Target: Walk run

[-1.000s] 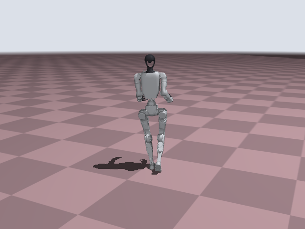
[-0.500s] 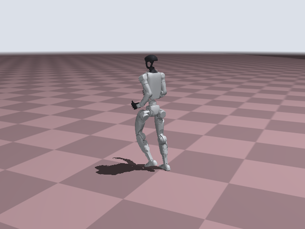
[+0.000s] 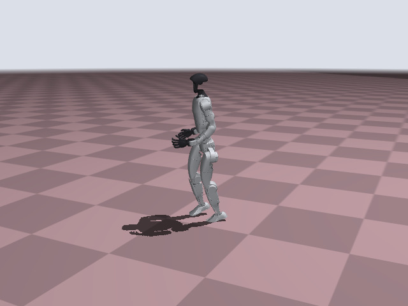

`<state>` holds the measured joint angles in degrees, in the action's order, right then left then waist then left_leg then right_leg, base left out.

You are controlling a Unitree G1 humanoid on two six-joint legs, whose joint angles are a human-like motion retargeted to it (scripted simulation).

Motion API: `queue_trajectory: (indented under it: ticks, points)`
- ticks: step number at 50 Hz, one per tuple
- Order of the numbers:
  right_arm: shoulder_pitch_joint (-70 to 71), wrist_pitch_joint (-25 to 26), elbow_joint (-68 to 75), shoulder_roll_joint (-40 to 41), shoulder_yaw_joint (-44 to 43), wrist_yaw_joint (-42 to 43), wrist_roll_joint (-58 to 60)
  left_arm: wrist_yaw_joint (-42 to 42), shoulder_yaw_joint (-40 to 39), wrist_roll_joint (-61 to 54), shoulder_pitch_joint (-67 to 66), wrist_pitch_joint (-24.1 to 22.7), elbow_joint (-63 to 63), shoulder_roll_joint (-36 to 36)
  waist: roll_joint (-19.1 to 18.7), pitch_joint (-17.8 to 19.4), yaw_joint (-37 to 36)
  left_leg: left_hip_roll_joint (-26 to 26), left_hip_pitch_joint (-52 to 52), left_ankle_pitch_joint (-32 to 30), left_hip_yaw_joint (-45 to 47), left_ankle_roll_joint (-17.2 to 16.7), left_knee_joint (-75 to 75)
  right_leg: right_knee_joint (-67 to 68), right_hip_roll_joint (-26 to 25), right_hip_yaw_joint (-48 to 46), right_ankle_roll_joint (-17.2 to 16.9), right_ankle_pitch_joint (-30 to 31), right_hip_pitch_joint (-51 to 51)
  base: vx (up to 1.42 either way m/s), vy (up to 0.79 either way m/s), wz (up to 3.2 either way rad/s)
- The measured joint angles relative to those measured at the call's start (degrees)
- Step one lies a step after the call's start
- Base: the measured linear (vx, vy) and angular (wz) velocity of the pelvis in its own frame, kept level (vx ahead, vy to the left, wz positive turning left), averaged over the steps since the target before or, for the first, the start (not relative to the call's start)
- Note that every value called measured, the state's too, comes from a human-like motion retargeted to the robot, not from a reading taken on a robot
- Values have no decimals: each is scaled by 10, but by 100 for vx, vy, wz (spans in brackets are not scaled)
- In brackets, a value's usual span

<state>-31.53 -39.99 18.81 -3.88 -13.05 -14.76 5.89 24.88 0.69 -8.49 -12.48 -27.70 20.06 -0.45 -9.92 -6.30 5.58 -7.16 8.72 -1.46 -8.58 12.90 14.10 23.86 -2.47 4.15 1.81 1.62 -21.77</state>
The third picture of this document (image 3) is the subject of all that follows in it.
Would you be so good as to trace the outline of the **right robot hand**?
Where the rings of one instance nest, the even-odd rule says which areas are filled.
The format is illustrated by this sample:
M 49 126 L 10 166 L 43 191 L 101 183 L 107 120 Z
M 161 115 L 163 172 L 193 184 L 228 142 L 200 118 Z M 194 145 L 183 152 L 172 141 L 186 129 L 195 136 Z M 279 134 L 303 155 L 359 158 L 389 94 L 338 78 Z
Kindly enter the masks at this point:
M 194 130 L 195 130 L 195 129 L 196 129 L 196 127 L 191 128 L 191 130 L 190 130 L 190 129 L 182 129 L 182 130 L 181 130 L 182 132 L 180 132 L 180 133 L 178 134 L 178 136 L 181 137 L 182 139 L 188 138 L 188 137 L 190 137 L 191 135 L 195 135 L 195 134 L 194 134 Z

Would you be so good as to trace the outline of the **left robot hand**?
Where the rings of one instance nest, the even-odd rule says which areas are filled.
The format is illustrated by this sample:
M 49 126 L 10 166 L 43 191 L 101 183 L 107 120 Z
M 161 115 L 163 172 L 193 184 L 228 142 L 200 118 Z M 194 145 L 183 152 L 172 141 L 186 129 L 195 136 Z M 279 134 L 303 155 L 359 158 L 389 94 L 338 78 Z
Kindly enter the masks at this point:
M 190 147 L 190 145 L 189 145 L 189 141 L 193 141 L 194 140 L 194 138 L 190 138 L 190 139 L 182 139 L 181 137 L 179 137 L 179 136 L 177 136 L 177 135 L 175 135 L 177 138 L 179 138 L 179 140 L 176 140 L 176 139 L 173 139 L 172 138 L 172 143 L 173 143 L 173 145 L 174 145 L 174 147 L 177 149 L 177 148 L 183 148 L 183 147 L 185 147 L 185 146 L 187 146 L 188 145 L 188 147 Z M 175 142 L 173 142 L 173 141 L 175 141 Z M 174 144 L 174 143 L 178 143 L 178 144 Z M 177 146 L 177 147 L 176 147 Z

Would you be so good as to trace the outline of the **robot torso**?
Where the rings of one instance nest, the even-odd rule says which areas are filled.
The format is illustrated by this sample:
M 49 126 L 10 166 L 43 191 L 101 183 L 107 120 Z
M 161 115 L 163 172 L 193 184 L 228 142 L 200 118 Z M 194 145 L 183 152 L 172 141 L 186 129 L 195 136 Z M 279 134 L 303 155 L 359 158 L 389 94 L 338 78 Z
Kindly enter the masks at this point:
M 205 119 L 204 113 L 201 111 L 200 101 L 206 99 L 207 101 L 210 101 L 211 106 L 212 106 L 212 103 L 209 97 L 204 97 L 203 95 L 199 95 L 200 98 L 196 98 L 197 96 L 195 96 L 193 99 L 192 111 L 194 115 L 196 130 L 199 134 L 201 134 L 202 131 L 206 131 L 206 126 L 208 122 Z M 207 148 L 209 147 L 212 147 L 213 150 L 215 151 L 215 143 L 213 139 L 211 139 L 211 137 L 204 140 L 199 146 L 200 146 L 200 150 L 202 151 L 202 153 L 207 152 Z

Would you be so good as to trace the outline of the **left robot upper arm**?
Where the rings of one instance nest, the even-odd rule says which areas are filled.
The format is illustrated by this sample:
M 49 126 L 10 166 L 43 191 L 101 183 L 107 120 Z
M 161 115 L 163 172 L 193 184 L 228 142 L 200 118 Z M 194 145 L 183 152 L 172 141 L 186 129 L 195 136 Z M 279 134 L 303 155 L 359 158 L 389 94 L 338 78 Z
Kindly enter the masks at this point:
M 216 129 L 216 124 L 214 116 L 212 114 L 212 106 L 210 104 L 210 101 L 207 101 L 206 99 L 200 101 L 200 108 L 201 111 L 204 113 L 206 121 L 208 122 L 206 129 L 208 129 L 209 126 L 214 126 Z

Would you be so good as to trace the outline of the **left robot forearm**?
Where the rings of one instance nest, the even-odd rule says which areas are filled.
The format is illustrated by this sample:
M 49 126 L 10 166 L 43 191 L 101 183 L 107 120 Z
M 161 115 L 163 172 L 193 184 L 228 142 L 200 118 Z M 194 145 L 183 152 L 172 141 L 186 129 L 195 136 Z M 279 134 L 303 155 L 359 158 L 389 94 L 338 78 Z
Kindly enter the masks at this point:
M 190 146 L 200 145 L 204 140 L 211 137 L 214 131 L 215 127 L 209 126 L 206 131 L 202 131 L 202 133 L 198 135 L 196 138 L 194 138 L 193 141 L 189 141 L 189 145 Z

